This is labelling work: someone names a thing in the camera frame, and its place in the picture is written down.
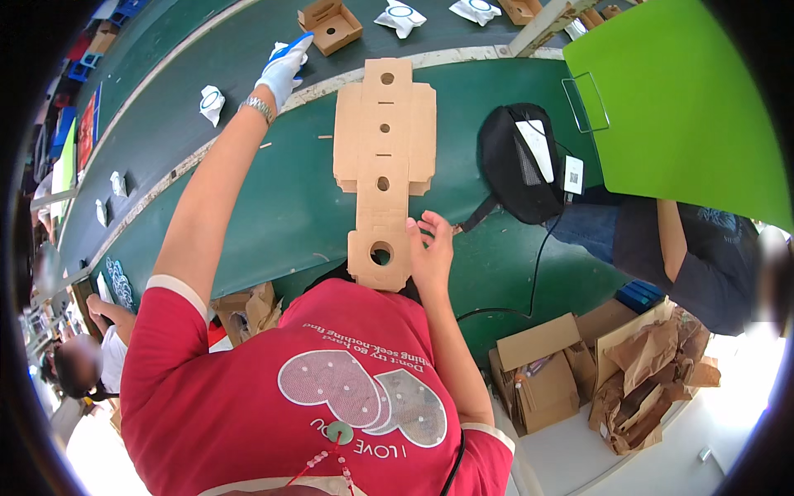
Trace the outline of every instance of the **green clipboard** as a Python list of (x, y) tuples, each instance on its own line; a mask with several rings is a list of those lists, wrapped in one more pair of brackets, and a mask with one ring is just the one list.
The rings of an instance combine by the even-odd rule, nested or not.
[(642, 3), (563, 54), (574, 76), (563, 87), (580, 131), (594, 136), (609, 191), (794, 230), (783, 156), (761, 95), (700, 1)]

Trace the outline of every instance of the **black cable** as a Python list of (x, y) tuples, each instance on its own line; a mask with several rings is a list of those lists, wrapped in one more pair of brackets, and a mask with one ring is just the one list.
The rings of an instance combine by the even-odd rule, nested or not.
[(468, 313), (464, 313), (463, 315), (455, 319), (455, 321), (460, 322), (465, 318), (471, 317), (472, 315), (477, 315), (478, 313), (486, 313), (486, 312), (515, 313), (516, 315), (520, 315), (521, 317), (524, 317), (528, 321), (531, 321), (532, 312), (535, 306), (535, 288), (538, 287), (538, 268), (540, 268), (541, 254), (543, 253), (543, 247), (545, 246), (546, 241), (549, 239), (549, 236), (551, 236), (551, 233), (554, 230), (554, 228), (556, 228), (557, 224), (560, 223), (560, 219), (562, 219), (563, 213), (565, 213), (565, 201), (563, 201), (562, 203), (562, 211), (560, 212), (560, 215), (557, 216), (557, 219), (554, 221), (554, 225), (551, 226), (551, 229), (549, 229), (549, 231), (546, 233), (545, 237), (543, 238), (543, 241), (541, 242), (541, 247), (538, 249), (538, 255), (535, 257), (535, 271), (534, 271), (534, 275), (532, 276), (532, 293), (530, 293), (530, 314), (527, 315), (525, 313), (521, 313), (518, 310), (513, 310), (511, 308), (499, 308), (499, 307), (481, 308), (477, 310), (472, 310), (471, 312)]
[(461, 429), (461, 446), (457, 449), (457, 458), (455, 459), (455, 464), (452, 466), (452, 470), (449, 472), (449, 476), (447, 477), (447, 482), (444, 484), (444, 487), (441, 489), (441, 496), (446, 496), (449, 493), (449, 488), (452, 487), (452, 481), (455, 479), (455, 474), (457, 474), (457, 469), (461, 467), (461, 460), (463, 460), (463, 453), (466, 451), (466, 435), (463, 434), (463, 429)]

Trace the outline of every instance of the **metal watch band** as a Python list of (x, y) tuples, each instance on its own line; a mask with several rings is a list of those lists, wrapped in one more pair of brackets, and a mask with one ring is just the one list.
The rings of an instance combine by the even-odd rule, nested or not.
[(270, 106), (267, 103), (262, 102), (257, 97), (248, 97), (240, 104), (239, 107), (237, 107), (237, 111), (239, 112), (240, 109), (245, 105), (259, 110), (259, 113), (264, 116), (265, 121), (268, 123), (268, 127), (273, 124), (273, 119), (275, 119), (275, 117), (273, 116), (273, 111), (270, 110)]

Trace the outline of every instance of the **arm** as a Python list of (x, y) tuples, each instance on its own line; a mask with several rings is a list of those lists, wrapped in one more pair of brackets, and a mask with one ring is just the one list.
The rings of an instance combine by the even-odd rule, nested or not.
[(125, 345), (129, 346), (129, 337), (132, 335), (133, 327), (135, 327), (135, 316), (131, 314), (126, 308), (113, 303), (106, 303), (96, 294), (89, 294), (86, 298), (86, 305), (91, 312), (91, 320), (99, 327), (104, 336), (107, 332), (107, 323), (102, 319), (102, 315), (108, 317), (116, 325), (116, 334)]
[(681, 225), (681, 216), (678, 214), (678, 204), (673, 200), (659, 199), (656, 210), (665, 273), (672, 282), (676, 282), (687, 255), (687, 238), (684, 236), (684, 226)]
[[(278, 113), (299, 84), (293, 77), (312, 39), (307, 33), (274, 52), (251, 95)], [(234, 203), (267, 131), (264, 116), (252, 107), (244, 106), (232, 117), (182, 193), (155, 262), (154, 275), (171, 275), (186, 283), (205, 305)]]
[[(491, 398), (449, 302), (452, 227), (435, 212), (426, 211), (422, 219), (417, 223), (409, 217), (406, 232), (410, 238), (412, 276), (430, 327), (436, 372), (455, 401), (461, 424), (476, 422), (493, 427)], [(434, 237), (421, 233), (419, 228)]]

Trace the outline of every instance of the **white wrapped package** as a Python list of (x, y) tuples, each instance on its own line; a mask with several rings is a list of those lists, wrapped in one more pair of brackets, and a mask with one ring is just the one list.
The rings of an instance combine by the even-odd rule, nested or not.
[(102, 200), (97, 200), (97, 220), (102, 227), (107, 227), (107, 209)]
[(110, 183), (113, 184), (113, 194), (127, 198), (127, 181), (118, 174), (118, 171), (113, 171), (110, 175)]
[(449, 7), (457, 15), (485, 26), (488, 21), (502, 15), (502, 10), (484, 0), (460, 0)]
[(221, 109), (226, 102), (226, 98), (217, 87), (209, 84), (201, 90), (201, 95), (202, 99), (201, 103), (198, 104), (198, 111), (201, 112), (204, 117), (210, 119), (212, 127), (217, 128), (218, 121), (221, 120)]
[(397, 2), (397, 0), (386, 1), (389, 6), (375, 19), (375, 24), (394, 28), (400, 40), (405, 40), (413, 28), (421, 26), (427, 21), (425, 16), (404, 3)]

